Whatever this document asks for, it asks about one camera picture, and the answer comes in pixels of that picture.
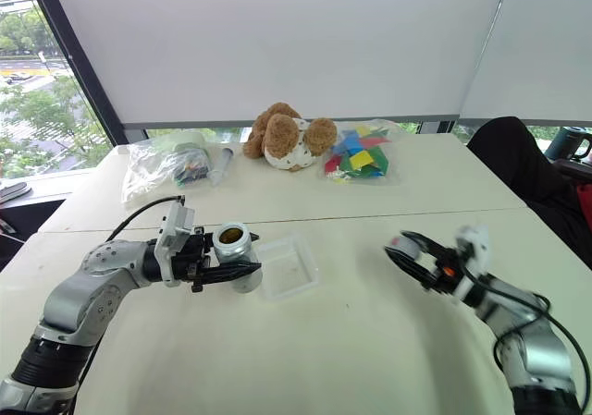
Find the car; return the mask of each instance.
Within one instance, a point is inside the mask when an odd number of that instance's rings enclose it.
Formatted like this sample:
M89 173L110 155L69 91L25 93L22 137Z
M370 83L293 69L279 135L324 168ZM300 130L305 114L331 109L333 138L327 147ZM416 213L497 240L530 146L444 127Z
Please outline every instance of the car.
M19 71L17 73L10 73L8 77L12 80L27 80L32 78L32 75L25 73L24 71Z

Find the mug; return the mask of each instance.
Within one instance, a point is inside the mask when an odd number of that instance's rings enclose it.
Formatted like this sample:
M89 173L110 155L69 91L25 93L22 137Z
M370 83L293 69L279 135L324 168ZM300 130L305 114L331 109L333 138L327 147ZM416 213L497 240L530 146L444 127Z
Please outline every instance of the mug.
M577 149L585 140L588 142L588 148L585 152L576 154ZM588 133L585 128L561 127L547 148L545 156L551 161L557 159L575 159L579 161L586 158L590 150L592 150L592 134Z

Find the brown teddy bear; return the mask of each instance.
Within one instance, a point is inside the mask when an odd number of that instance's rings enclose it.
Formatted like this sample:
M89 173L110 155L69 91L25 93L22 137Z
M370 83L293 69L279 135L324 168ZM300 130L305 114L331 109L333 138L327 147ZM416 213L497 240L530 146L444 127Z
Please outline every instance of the brown teddy bear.
M310 124L289 105L276 103L257 117L242 150L275 168L296 171L311 165L337 139L337 128L325 117Z

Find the red block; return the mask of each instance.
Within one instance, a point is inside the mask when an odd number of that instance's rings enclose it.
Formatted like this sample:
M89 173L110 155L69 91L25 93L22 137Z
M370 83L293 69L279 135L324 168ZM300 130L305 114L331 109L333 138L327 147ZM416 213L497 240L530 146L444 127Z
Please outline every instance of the red block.
M333 157L325 163L325 173L336 171L339 164L341 164L341 156L334 154Z
M371 147L375 147L378 144L382 144L383 142L390 142L381 137L373 137L373 138L360 138L360 143L364 146L365 149L369 149Z

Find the green plastic item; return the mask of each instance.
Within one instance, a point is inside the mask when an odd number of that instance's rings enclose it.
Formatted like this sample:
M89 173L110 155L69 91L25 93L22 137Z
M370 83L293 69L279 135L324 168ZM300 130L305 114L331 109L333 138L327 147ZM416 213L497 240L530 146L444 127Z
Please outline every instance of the green plastic item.
M387 170L389 170L389 159L387 159L387 156L385 156L378 146L367 149L367 151L370 153L370 156L372 156L372 159L374 159L376 166L380 169L382 174L385 175Z
M383 173L373 165L365 165L360 170L353 172L351 177L381 177Z
M342 172L351 172L353 170L352 162L350 161L350 156L346 153L343 156L341 156L339 170L341 170Z

